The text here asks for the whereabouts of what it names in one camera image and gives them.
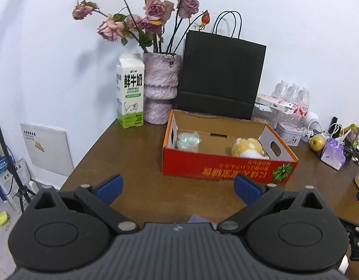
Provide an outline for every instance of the pear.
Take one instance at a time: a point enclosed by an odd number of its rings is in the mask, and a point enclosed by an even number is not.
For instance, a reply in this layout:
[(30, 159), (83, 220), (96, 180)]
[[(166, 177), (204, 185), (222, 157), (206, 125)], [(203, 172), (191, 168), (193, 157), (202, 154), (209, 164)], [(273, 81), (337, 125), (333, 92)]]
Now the pear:
[(322, 135), (315, 135), (309, 141), (309, 146), (315, 152), (321, 151), (325, 147), (325, 138)]

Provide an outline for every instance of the white panel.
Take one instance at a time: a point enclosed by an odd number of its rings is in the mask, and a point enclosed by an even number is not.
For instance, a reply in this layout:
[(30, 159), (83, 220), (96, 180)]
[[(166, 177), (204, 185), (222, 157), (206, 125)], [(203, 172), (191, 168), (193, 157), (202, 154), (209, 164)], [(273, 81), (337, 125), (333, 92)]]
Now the white panel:
[(69, 176), (74, 166), (68, 148), (67, 133), (37, 125), (20, 125), (33, 165)]

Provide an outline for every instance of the floor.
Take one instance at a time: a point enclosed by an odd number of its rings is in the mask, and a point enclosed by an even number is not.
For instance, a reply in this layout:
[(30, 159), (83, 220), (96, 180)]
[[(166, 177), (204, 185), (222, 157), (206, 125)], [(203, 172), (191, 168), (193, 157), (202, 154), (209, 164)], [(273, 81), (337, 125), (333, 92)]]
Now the floor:
[(12, 259), (7, 246), (8, 235), (21, 214), (16, 213), (9, 203), (3, 203), (0, 198), (0, 213), (6, 211), (10, 216), (10, 226), (8, 231), (4, 230), (4, 226), (0, 226), (0, 280), (6, 279), (15, 270), (15, 263)]

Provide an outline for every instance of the cardboard box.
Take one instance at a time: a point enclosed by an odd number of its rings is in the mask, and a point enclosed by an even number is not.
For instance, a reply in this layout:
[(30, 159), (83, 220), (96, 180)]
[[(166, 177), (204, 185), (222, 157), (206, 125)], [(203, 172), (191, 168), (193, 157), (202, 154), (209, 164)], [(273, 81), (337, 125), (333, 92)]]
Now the cardboard box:
[[(177, 135), (197, 131), (199, 152), (175, 148)], [(231, 156), (237, 138), (256, 138), (269, 160)], [(263, 123), (172, 110), (163, 144), (164, 175), (199, 179), (233, 179), (244, 174), (257, 182), (286, 182), (299, 160), (277, 133)]]
[(116, 65), (117, 118), (123, 128), (143, 125), (144, 63), (139, 54), (121, 54)]

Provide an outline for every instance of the black paper bag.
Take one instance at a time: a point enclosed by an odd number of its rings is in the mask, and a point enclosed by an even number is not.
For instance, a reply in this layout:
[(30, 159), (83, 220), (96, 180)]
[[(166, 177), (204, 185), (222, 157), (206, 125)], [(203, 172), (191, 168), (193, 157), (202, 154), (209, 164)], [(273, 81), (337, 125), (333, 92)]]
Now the black paper bag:
[(174, 108), (251, 119), (265, 50), (261, 44), (189, 31)]

